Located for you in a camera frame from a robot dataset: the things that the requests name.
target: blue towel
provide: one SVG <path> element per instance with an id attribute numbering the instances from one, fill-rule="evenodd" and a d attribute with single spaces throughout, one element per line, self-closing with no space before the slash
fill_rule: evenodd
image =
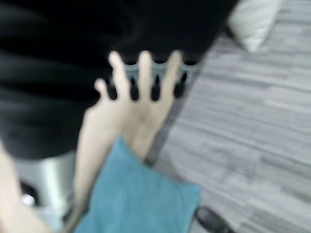
<path id="1" fill-rule="evenodd" d="M 119 137 L 74 233 L 187 233 L 200 191 L 148 168 Z"/>

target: gray floor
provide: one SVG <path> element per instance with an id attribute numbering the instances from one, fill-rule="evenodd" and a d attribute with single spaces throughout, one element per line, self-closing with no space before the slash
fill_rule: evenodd
<path id="1" fill-rule="evenodd" d="M 222 36 L 157 153 L 238 233 L 311 233 L 311 0 L 286 0 L 255 54 Z"/>

